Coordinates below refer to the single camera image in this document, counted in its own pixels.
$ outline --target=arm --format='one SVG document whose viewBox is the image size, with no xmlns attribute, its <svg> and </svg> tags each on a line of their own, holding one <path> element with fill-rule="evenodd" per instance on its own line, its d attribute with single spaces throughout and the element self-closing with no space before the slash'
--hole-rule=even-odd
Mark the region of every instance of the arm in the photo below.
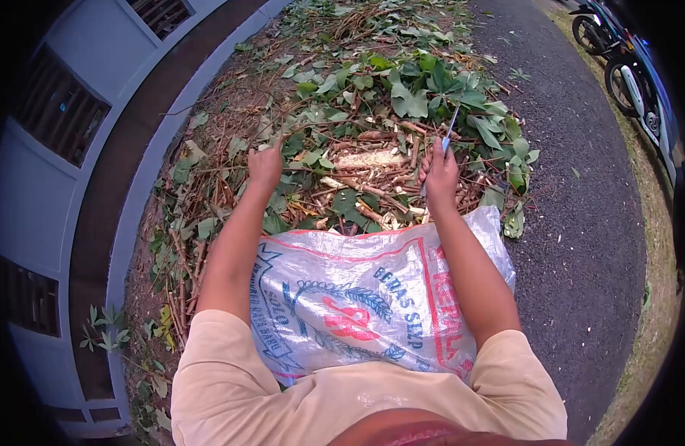
<svg viewBox="0 0 685 446">
<path fill-rule="evenodd" d="M 280 180 L 280 142 L 249 151 L 249 185 L 206 258 L 196 312 L 223 310 L 250 326 L 249 282 L 263 212 Z"/>
<path fill-rule="evenodd" d="M 521 331 L 521 323 L 511 290 L 457 212 L 454 195 L 458 178 L 453 151 L 448 150 L 445 156 L 442 140 L 437 138 L 431 170 L 429 161 L 424 160 L 419 181 L 426 179 L 429 211 L 444 247 L 459 307 L 481 350 L 496 333 Z"/>
</svg>

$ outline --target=white motorcycle body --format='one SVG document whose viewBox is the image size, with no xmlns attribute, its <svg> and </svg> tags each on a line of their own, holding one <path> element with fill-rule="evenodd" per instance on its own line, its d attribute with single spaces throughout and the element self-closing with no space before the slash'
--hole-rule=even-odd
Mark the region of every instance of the white motorcycle body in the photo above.
<svg viewBox="0 0 685 446">
<path fill-rule="evenodd" d="M 674 186 L 674 183 L 677 178 L 677 172 L 674 167 L 672 157 L 669 153 L 670 148 L 667 140 L 667 128 L 662 103 L 658 101 L 658 119 L 658 117 L 654 113 L 645 110 L 645 104 L 642 100 L 642 94 L 640 93 L 640 88 L 637 85 L 637 82 L 635 81 L 635 76 L 632 74 L 632 69 L 624 65 L 622 68 L 620 68 L 620 72 L 622 73 L 622 77 L 625 80 L 627 89 L 629 90 L 630 97 L 632 99 L 632 103 L 635 107 L 635 110 L 640 115 L 640 125 L 642 126 L 642 129 L 645 131 L 647 136 L 652 140 L 654 145 L 659 148 L 660 154 L 664 159 L 664 165 L 667 168 L 667 174 L 669 174 L 669 179 L 672 183 L 672 186 Z M 648 123 L 652 124 L 652 127 L 655 128 L 655 131 L 652 131 L 650 129 Z"/>
</svg>

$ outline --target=asphalt road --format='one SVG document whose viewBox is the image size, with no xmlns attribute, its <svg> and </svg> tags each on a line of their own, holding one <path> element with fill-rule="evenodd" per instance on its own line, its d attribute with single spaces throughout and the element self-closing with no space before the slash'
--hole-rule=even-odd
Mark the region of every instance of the asphalt road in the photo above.
<svg viewBox="0 0 685 446">
<path fill-rule="evenodd" d="M 521 241 L 507 247 L 524 332 L 566 400 L 569 440 L 585 443 L 611 402 L 637 327 L 646 264 L 637 186 L 600 85 L 540 7 L 530 0 L 469 7 L 486 22 L 474 30 L 474 50 L 498 58 L 494 77 L 507 78 L 511 68 L 531 75 L 517 82 L 523 94 L 506 84 L 511 97 L 499 97 L 526 119 L 531 149 L 541 149 L 531 187 L 538 210 L 526 210 Z"/>
</svg>

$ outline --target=building wall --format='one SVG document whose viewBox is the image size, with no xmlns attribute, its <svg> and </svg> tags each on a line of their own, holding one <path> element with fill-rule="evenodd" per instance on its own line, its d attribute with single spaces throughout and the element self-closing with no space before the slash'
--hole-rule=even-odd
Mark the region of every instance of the building wall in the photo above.
<svg viewBox="0 0 685 446">
<path fill-rule="evenodd" d="M 171 105 L 175 112 L 193 103 L 233 52 L 269 22 L 290 0 L 271 0 L 252 13 L 195 70 Z M 189 0 L 191 14 L 159 39 L 125 0 L 75 1 L 42 41 L 92 95 L 109 110 L 79 165 L 66 161 L 33 137 L 15 117 L 7 120 L 0 147 L 0 255 L 28 274 L 57 281 L 59 335 L 11 324 L 11 334 L 42 402 L 71 410 L 82 420 L 60 420 L 75 437 L 107 437 L 126 431 L 129 404 L 122 364 L 107 354 L 112 395 L 86 398 L 78 376 L 69 315 L 73 239 L 88 183 L 117 120 L 140 85 L 171 49 L 225 0 Z M 121 210 L 110 258 L 106 305 L 119 308 L 138 224 L 167 146 L 186 115 L 167 116 L 151 138 Z M 91 410 L 117 408 L 119 418 L 95 423 Z"/>
</svg>

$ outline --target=grass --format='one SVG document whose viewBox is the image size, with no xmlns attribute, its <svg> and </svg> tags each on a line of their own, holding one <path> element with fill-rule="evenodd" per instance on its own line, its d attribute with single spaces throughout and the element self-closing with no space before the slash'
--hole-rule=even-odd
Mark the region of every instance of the grass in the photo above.
<svg viewBox="0 0 685 446">
<path fill-rule="evenodd" d="M 546 11 L 586 62 L 605 91 L 604 61 L 587 54 L 571 31 L 573 16 L 564 10 Z M 649 303 L 644 305 L 615 396 L 587 444 L 612 444 L 639 409 L 657 376 L 671 343 L 679 311 L 676 268 L 670 219 L 671 187 L 656 151 L 634 119 L 624 116 L 605 95 L 625 140 L 632 171 L 637 181 L 645 221 L 647 247 L 646 280 L 651 283 Z"/>
</svg>

